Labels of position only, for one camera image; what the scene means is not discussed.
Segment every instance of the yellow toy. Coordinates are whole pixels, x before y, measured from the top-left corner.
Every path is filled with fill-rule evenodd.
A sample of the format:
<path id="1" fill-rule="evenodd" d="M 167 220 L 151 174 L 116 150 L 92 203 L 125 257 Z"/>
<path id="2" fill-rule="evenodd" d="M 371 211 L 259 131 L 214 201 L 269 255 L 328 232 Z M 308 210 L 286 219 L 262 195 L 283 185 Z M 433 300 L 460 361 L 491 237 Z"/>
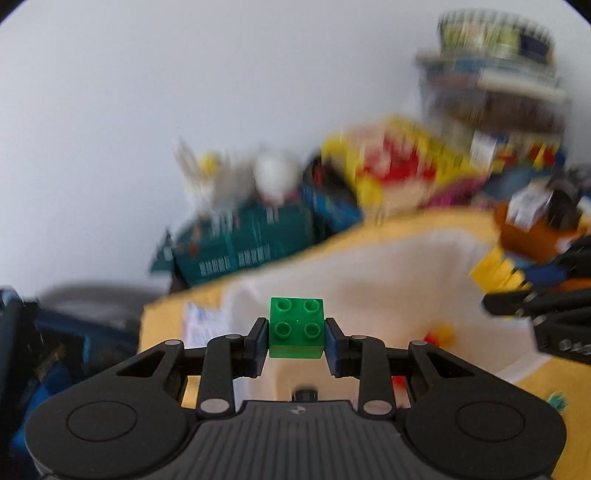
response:
<path id="1" fill-rule="evenodd" d="M 197 167 L 205 178 L 213 177 L 220 166 L 219 154 L 216 152 L 207 152 L 204 156 L 197 159 Z"/>
<path id="2" fill-rule="evenodd" d="M 458 179 L 488 174 L 401 117 L 328 137 L 322 160 L 343 174 L 370 217 L 416 208 Z"/>
<path id="3" fill-rule="evenodd" d="M 431 336 L 435 341 L 435 345 L 446 349 L 452 346 L 456 340 L 456 331 L 449 325 L 441 325 L 434 330 L 429 331 L 427 336 Z"/>
<path id="4" fill-rule="evenodd" d="M 488 252 L 472 269 L 470 277 L 485 293 L 498 293 L 529 288 L 525 275 L 504 256 L 498 245 Z"/>

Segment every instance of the green lego duplo brick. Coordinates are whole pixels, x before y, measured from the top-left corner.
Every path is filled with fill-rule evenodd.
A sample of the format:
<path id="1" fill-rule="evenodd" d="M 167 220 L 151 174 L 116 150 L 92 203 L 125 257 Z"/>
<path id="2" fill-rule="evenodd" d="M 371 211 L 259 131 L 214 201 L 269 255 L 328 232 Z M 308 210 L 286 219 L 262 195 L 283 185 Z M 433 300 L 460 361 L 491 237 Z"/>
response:
<path id="1" fill-rule="evenodd" d="M 324 351 L 324 305 L 320 299 L 273 297 L 269 356 L 320 358 Z"/>

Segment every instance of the lego stud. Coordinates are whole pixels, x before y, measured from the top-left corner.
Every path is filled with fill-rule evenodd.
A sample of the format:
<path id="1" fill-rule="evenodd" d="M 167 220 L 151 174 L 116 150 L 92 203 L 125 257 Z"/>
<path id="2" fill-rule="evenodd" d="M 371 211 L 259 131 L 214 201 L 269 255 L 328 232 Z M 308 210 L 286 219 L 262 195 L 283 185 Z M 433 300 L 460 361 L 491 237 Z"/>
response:
<path id="1" fill-rule="evenodd" d="M 304 302 L 304 311 L 308 314 L 316 313 L 320 310 L 320 303 L 317 300 L 306 300 Z"/>
<path id="2" fill-rule="evenodd" d="M 291 326 L 290 326 L 290 324 L 287 323 L 287 322 L 279 322 L 279 323 L 277 323 L 275 325 L 275 335 L 277 335 L 279 338 L 283 338 L 283 339 L 288 338 L 291 335 Z"/>
<path id="3" fill-rule="evenodd" d="M 281 313 L 287 313 L 291 310 L 291 300 L 290 299 L 279 299 L 277 300 L 277 310 Z"/>
<path id="4" fill-rule="evenodd" d="M 316 340 L 320 336 L 320 326 L 317 323 L 306 323 L 304 335 L 310 340 Z"/>

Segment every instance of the white toy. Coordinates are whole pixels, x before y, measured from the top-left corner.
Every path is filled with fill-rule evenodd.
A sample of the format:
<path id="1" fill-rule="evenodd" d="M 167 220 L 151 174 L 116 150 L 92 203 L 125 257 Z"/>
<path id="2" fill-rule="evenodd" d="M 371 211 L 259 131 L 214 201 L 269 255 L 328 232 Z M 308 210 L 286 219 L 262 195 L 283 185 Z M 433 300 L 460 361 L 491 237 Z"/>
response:
<path id="1" fill-rule="evenodd" d="M 281 150 L 263 150 L 253 165 L 256 190 L 264 201 L 281 206 L 301 183 L 303 165 Z"/>
<path id="2" fill-rule="evenodd" d="M 254 193 L 249 160 L 230 161 L 227 155 L 217 152 L 197 158 L 183 139 L 174 156 L 185 177 L 190 203 L 190 212 L 181 223 L 183 226 L 198 218 L 231 215 Z"/>

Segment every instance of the clutter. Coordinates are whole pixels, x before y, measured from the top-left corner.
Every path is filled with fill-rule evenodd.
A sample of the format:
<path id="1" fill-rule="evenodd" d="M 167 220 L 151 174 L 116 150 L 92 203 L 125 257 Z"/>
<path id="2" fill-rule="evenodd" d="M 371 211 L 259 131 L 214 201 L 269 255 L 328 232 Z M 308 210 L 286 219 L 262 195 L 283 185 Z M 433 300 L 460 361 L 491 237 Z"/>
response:
<path id="1" fill-rule="evenodd" d="M 231 161 L 229 155 L 217 152 L 198 158 L 183 139 L 174 155 L 185 177 L 191 207 L 183 226 L 199 218 L 231 214 L 255 191 L 248 159 Z"/>
<path id="2" fill-rule="evenodd" d="M 495 246 L 476 264 L 470 278 L 486 293 L 526 288 L 524 273 L 515 269 L 499 246 Z"/>
<path id="3" fill-rule="evenodd" d="M 576 229 L 556 230 L 544 218 L 536 222 L 526 232 L 506 222 L 508 206 L 501 203 L 496 207 L 494 221 L 500 231 L 499 245 L 512 254 L 529 258 L 537 264 L 550 262 L 556 255 L 566 251 L 570 244 L 586 234 L 586 226 Z"/>
<path id="4" fill-rule="evenodd" d="M 535 185 L 518 191 L 509 202 L 506 223 L 529 231 L 548 212 L 552 194 L 552 191 Z"/>
<path id="5" fill-rule="evenodd" d="M 310 208 L 251 204 L 221 218 L 197 220 L 176 239 L 166 233 L 151 271 L 180 274 L 189 286 L 296 254 L 316 243 Z"/>
<path id="6" fill-rule="evenodd" d="M 554 63 L 550 30 L 519 15 L 485 9 L 451 11 L 441 16 L 438 30 L 446 52 Z"/>
<path id="7" fill-rule="evenodd" d="M 547 28 L 503 12 L 443 14 L 441 50 L 417 53 L 427 128 L 500 173 L 563 166 L 570 101 Z"/>
<path id="8" fill-rule="evenodd" d="M 534 170 L 531 166 L 507 168 L 501 173 L 493 173 L 482 187 L 482 193 L 497 203 L 509 202 L 516 192 L 534 181 L 549 179 L 551 173 L 551 170 Z"/>
<path id="9" fill-rule="evenodd" d="M 301 162 L 280 150 L 263 150 L 254 159 L 255 186 L 263 201 L 281 206 L 301 183 Z"/>
<path id="10" fill-rule="evenodd" d="M 485 175 L 404 118 L 328 137 L 322 162 L 345 178 L 368 219 L 415 209 L 459 179 Z"/>
<path id="11" fill-rule="evenodd" d="M 324 308 L 320 299 L 272 298 L 269 357 L 320 358 L 324 351 Z"/>
<path id="12" fill-rule="evenodd" d="M 451 207 L 456 205 L 473 205 L 475 194 L 485 184 L 484 177 L 460 179 L 448 188 L 435 193 L 425 207 Z"/>
<path id="13" fill-rule="evenodd" d="M 357 200 L 330 162 L 314 157 L 306 167 L 302 198 L 321 216 L 334 233 L 342 232 L 363 219 Z"/>
<path id="14" fill-rule="evenodd" d="M 555 171 L 548 188 L 553 191 L 548 206 L 548 225 L 556 230 L 572 230 L 579 226 L 585 202 L 583 199 L 582 182 L 568 171 Z"/>

